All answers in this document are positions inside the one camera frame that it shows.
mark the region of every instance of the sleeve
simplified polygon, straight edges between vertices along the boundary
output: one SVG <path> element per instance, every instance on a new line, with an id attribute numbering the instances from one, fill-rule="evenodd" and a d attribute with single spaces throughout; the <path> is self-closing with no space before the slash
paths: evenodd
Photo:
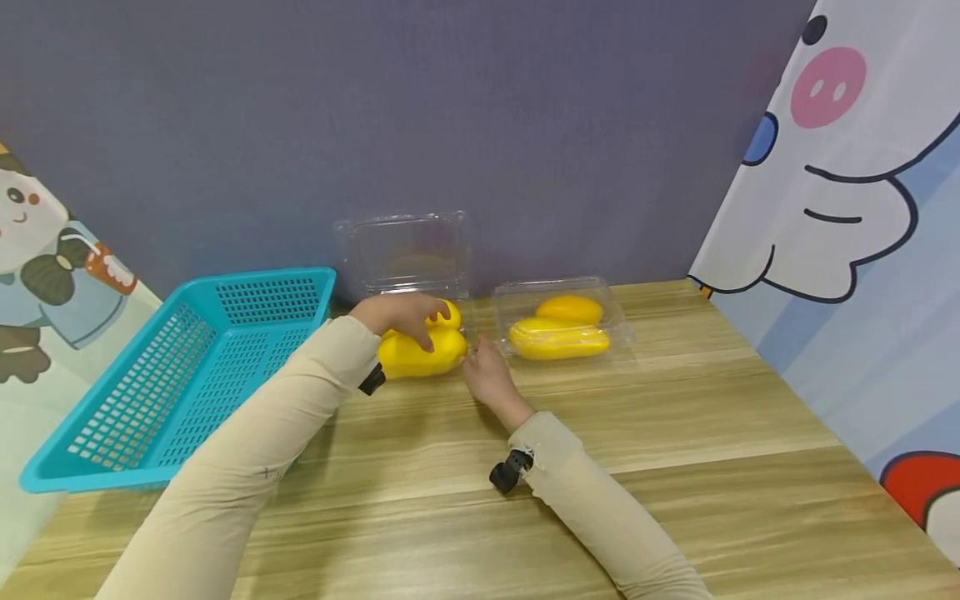
<path id="1" fill-rule="evenodd" d="M 227 600 L 280 476 L 376 365 L 380 338 L 327 322 L 184 463 L 97 594 Z"/>
<path id="2" fill-rule="evenodd" d="M 510 445 L 533 453 L 524 480 L 534 496 L 553 509 L 627 600 L 712 598 L 660 525 L 556 417 L 536 413 Z"/>

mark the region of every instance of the blue plastic basket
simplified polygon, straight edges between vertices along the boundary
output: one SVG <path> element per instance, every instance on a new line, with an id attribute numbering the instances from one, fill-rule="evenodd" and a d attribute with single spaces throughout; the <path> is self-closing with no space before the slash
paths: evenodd
<path id="1" fill-rule="evenodd" d="M 26 492 L 166 485 L 329 315 L 332 269 L 179 287 L 24 467 Z"/>

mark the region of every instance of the mango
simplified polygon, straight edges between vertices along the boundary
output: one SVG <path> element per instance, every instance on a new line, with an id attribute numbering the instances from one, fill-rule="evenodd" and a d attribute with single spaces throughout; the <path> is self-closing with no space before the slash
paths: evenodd
<path id="1" fill-rule="evenodd" d="M 448 372 L 467 355 L 467 339 L 453 327 L 428 327 L 433 352 L 423 350 L 413 338 L 395 333 L 384 337 L 377 358 L 387 379 L 428 377 Z"/>
<path id="2" fill-rule="evenodd" d="M 607 334 L 593 325 L 544 317 L 517 321 L 507 337 L 516 353 L 529 360 L 595 356 L 610 347 Z"/>
<path id="3" fill-rule="evenodd" d="M 603 306 L 583 296 L 556 296 L 538 306 L 535 316 L 596 325 L 603 319 Z"/>
<path id="4" fill-rule="evenodd" d="M 460 314 L 460 309 L 457 308 L 457 305 L 451 302 L 450 300 L 444 300 L 444 303 L 450 309 L 450 318 L 448 319 L 444 315 L 437 315 L 437 321 L 430 321 L 430 318 L 427 317 L 426 326 L 427 327 L 449 327 L 451 329 L 459 329 L 460 325 L 463 323 L 463 317 Z M 396 331 L 393 331 L 392 329 L 387 329 L 387 332 L 383 334 L 381 339 L 386 340 L 387 338 L 395 335 L 396 335 Z"/>

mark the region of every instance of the purple wall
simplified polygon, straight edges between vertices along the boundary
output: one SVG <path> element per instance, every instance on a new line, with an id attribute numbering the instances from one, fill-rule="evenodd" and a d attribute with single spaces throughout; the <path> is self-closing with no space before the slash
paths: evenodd
<path id="1" fill-rule="evenodd" d="M 682 277 L 812 4 L 10 3 L 0 133 L 162 296 L 456 208 L 481 293 Z"/>

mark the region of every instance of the hand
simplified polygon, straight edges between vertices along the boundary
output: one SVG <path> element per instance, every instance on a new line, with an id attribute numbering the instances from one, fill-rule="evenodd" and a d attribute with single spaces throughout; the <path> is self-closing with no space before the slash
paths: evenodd
<path id="1" fill-rule="evenodd" d="M 475 351 L 461 365 L 467 389 L 493 411 L 508 432 L 533 417 L 536 411 L 516 390 L 507 362 L 486 336 L 480 336 Z"/>
<path id="2" fill-rule="evenodd" d="M 421 294 L 380 294 L 363 300 L 350 311 L 350 316 L 367 329 L 382 336 L 388 329 L 413 338 L 427 352 L 433 351 L 433 341 L 426 331 L 426 320 L 436 321 L 437 315 L 450 318 L 446 302 Z"/>

